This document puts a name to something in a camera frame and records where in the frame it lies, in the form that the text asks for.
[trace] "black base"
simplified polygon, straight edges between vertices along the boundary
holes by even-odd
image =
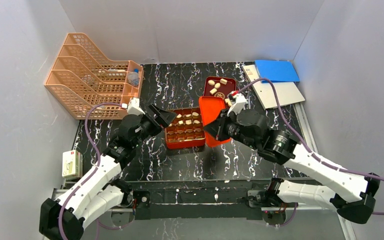
[[[365,224],[369,220],[375,209],[376,199],[374,198],[379,189],[380,180],[371,177],[364,178],[367,183],[365,192],[360,193],[361,200],[356,202],[346,202],[341,196],[335,194],[330,202],[337,208],[337,213],[346,220],[357,224]]]
[[[296,183],[317,184],[313,179]],[[138,203],[136,220],[165,218],[246,218],[262,220],[261,207],[250,207],[249,192],[265,191],[271,180],[129,182]]]
[[[60,214],[61,205],[57,201],[50,198],[46,199],[40,207],[39,232],[49,240],[63,240],[58,228],[58,216]],[[68,240],[80,240],[84,229],[84,218],[77,219],[69,210],[64,210],[62,214],[62,227]]]

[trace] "blue folder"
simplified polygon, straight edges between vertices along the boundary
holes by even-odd
[[[272,82],[300,81],[290,61],[256,60],[255,67],[257,68],[260,78],[268,78]]]

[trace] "cable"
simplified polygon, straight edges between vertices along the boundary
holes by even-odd
[[[80,185],[78,185],[67,197],[67,199],[65,200],[65,202],[62,204],[62,207],[61,207],[61,210],[59,211],[59,215],[58,215],[58,229],[59,229],[59,232],[61,234],[61,237],[63,240],[69,240],[66,236],[66,233],[64,232],[64,227],[63,227],[63,213],[64,213],[64,209],[66,209],[66,206],[67,204],[69,203],[70,199],[74,196],[74,194],[76,194],[76,192],[80,189],[80,186],[84,185],[89,179],[91,179],[94,174],[97,172],[99,166],[101,165],[101,153],[97,147],[97,145],[95,144],[95,142],[92,140],[92,137],[91,137],[91,134],[89,133],[89,128],[88,128],[88,120],[89,120],[89,117],[91,115],[91,113],[101,107],[101,106],[104,106],[104,105],[113,105],[113,106],[118,106],[120,108],[123,108],[124,107],[121,105],[121,104],[117,104],[117,103],[112,103],[112,102],[104,102],[104,103],[101,103],[101,104],[98,104],[94,107],[92,107],[92,109],[90,109],[90,111],[86,114],[86,118],[84,119],[84,129],[86,131],[86,136],[87,136],[87,139],[89,140],[90,144],[92,144],[92,147],[93,149],[95,149],[95,154],[96,154],[96,167],[95,169],[93,169],[92,173],[87,176],[81,183]]]
[[[290,216],[290,218],[289,218],[287,221],[285,221],[285,222],[282,223],[282,224],[269,225],[268,223],[266,223],[266,224],[262,224],[262,223],[260,223],[260,222],[258,222],[258,221],[252,221],[252,220],[247,220],[247,221],[248,221],[248,222],[251,222],[251,223],[253,223],[253,224],[260,224],[260,225],[270,226],[270,227],[274,227],[274,228],[284,227],[284,226],[286,226],[286,225],[288,225],[288,224],[290,224],[290,223],[292,222],[292,219],[294,219],[295,214],[297,213],[297,208],[298,208],[298,203],[295,202],[295,206],[293,207],[292,215]]]
[[[287,207],[288,207],[288,204],[285,203],[283,209],[281,211],[279,211],[279,213],[284,213],[286,211]]]
[[[283,208],[283,207],[284,207],[284,203],[282,202],[282,203],[280,204],[279,210],[277,210],[276,213],[280,213],[280,212],[282,212],[282,208]]]
[[[130,207],[132,204],[133,204],[133,199],[130,201],[130,203],[129,203],[128,205],[121,205],[121,204],[120,204],[120,207],[121,207],[122,209],[125,209],[125,208]]]
[[[292,215],[290,216],[290,218],[289,218],[286,222],[284,222],[284,223],[278,225],[279,227],[284,227],[284,226],[288,225],[290,222],[292,222],[292,219],[294,219],[294,217],[295,217],[295,213],[297,212],[297,207],[298,207],[298,203],[295,202],[295,206],[293,207]]]
[[[368,177],[368,178],[373,178],[373,179],[377,179],[377,180],[380,180],[380,181],[383,181],[384,182],[384,177],[381,177],[381,176],[376,176],[376,175],[371,175],[371,174],[368,174],[368,173],[365,173],[365,172],[359,172],[359,171],[352,171],[352,170],[348,170],[348,169],[344,169],[344,168],[339,168],[339,167],[336,167],[336,166],[333,166],[333,165],[330,165],[329,163],[327,162],[324,162],[322,161],[311,149],[310,147],[306,144],[306,141],[303,139],[303,137],[288,123],[288,121],[286,120],[286,117],[284,115],[284,113],[282,112],[282,108],[281,108],[281,104],[279,103],[279,98],[278,98],[278,93],[276,92],[276,88],[275,88],[275,85],[273,85],[273,82],[270,81],[269,79],[265,78],[265,77],[261,77],[259,79],[256,79],[252,82],[250,82],[249,84],[247,84],[246,86],[244,86],[243,88],[241,88],[239,91],[233,93],[232,95],[236,95],[238,93],[241,93],[243,92],[245,89],[249,88],[251,85],[259,82],[259,81],[267,81],[271,88],[273,89],[273,93],[274,93],[274,98],[276,99],[276,104],[277,104],[277,109],[279,110],[279,114],[283,120],[283,122],[286,124],[287,128],[289,130],[291,130],[293,132],[294,135],[296,135],[296,137],[301,141],[302,145],[304,146],[305,150],[307,150],[308,153],[311,154],[311,156],[316,160],[318,161],[319,163],[321,163],[322,165],[325,165],[326,167],[330,168],[330,169],[333,169],[335,171],[339,171],[339,172],[342,172],[342,173],[347,173],[347,174],[354,174],[354,175],[360,175],[360,176],[363,176],[363,177]],[[374,211],[372,213],[373,215],[384,215],[384,212],[378,212],[378,211]]]
[[[99,238],[99,231],[100,231],[100,222],[99,222],[99,220],[98,221],[96,221],[96,234],[95,234],[95,240],[98,240],[98,238]]]

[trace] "small bottle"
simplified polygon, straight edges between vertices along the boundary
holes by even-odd
[[[127,74],[127,81],[130,85],[137,87],[139,85],[139,69],[135,68],[133,72]]]

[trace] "red tray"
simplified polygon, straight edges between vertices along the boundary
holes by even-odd
[[[220,83],[221,79],[227,80],[227,84],[224,85]],[[213,80],[216,84],[220,83],[220,88],[217,89],[217,92],[214,95],[211,95],[210,91],[214,88],[214,86],[211,86],[208,84],[208,81]],[[233,78],[227,78],[227,77],[218,77],[218,76],[209,76],[205,80],[205,87],[204,87],[204,95],[205,97],[219,97],[222,98],[223,101],[228,98],[228,94],[230,94],[232,91],[236,90],[236,81]]]
[[[164,129],[165,144],[167,145],[167,148],[183,149],[205,145],[206,135],[204,134],[203,119],[199,107],[175,109],[170,112],[175,112],[176,116],[181,114],[182,117],[176,117],[171,123],[172,126]],[[186,115],[192,114],[193,112],[199,113],[199,116],[186,117]],[[179,121],[185,122],[186,120],[198,120],[200,123],[192,123],[190,125],[186,125],[185,123],[182,125],[178,124]]]

